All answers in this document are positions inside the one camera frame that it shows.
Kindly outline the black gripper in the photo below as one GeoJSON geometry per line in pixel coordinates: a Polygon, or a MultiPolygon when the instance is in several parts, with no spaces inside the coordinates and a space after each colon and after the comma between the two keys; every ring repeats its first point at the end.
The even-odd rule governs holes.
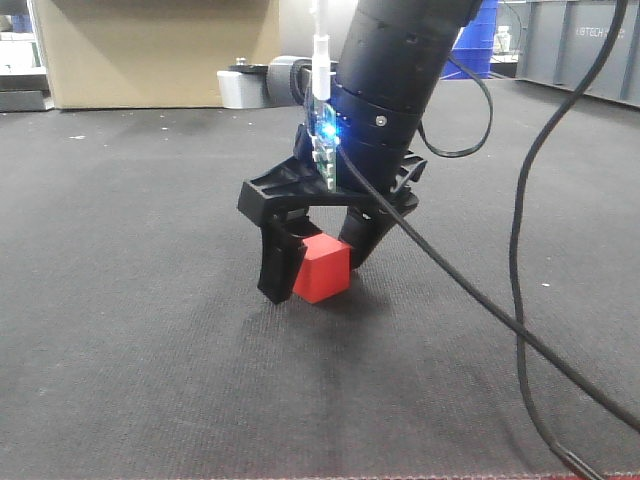
{"type": "MultiPolygon", "coordinates": [[[[379,211],[383,207],[346,166],[346,176],[356,186],[337,186],[331,191],[312,160],[311,147],[307,129],[300,124],[293,155],[258,177],[244,180],[238,199],[238,210],[261,228],[258,289],[274,304],[291,297],[307,251],[304,240],[322,232],[309,219],[286,221],[289,212],[311,206],[347,206],[338,239],[351,248],[351,269],[358,269],[396,224],[389,214],[379,211]]],[[[417,183],[426,163],[426,159],[408,150],[396,170],[390,192],[380,193],[403,215],[415,209],[418,202],[407,182],[417,183]]]]}

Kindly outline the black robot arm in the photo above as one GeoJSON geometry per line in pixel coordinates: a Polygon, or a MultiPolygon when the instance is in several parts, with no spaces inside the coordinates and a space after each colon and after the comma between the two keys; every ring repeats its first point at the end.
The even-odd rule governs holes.
{"type": "Polygon", "coordinates": [[[340,140],[336,189],[330,191],[300,125],[293,155],[246,180],[238,209],[262,233],[258,287],[273,303],[290,298],[307,251],[319,234],[312,206],[344,206],[339,238],[358,268],[386,233],[413,211],[417,197],[396,178],[417,180],[410,143],[461,28],[478,1],[361,1],[332,80],[330,104],[340,140]]]}

